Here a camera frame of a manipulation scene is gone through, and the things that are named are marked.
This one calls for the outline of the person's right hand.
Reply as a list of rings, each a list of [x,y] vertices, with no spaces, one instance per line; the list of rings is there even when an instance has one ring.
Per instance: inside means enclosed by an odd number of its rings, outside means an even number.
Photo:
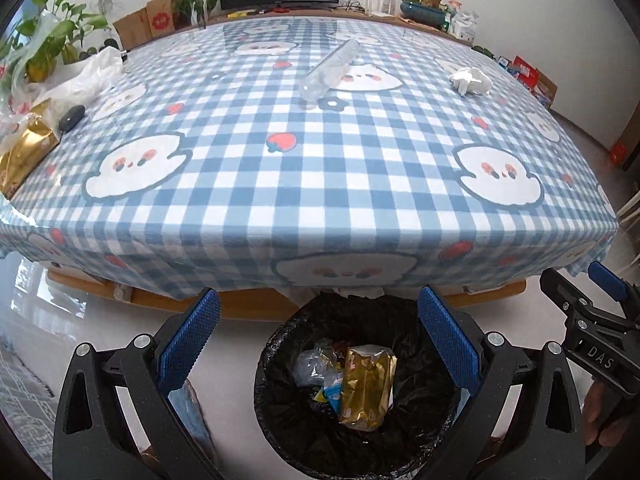
[[[617,407],[617,418],[608,425],[604,414],[605,400],[611,400],[614,391],[604,382],[595,380],[590,386],[582,406],[585,445],[598,442],[602,448],[639,444],[639,398],[623,399]]]

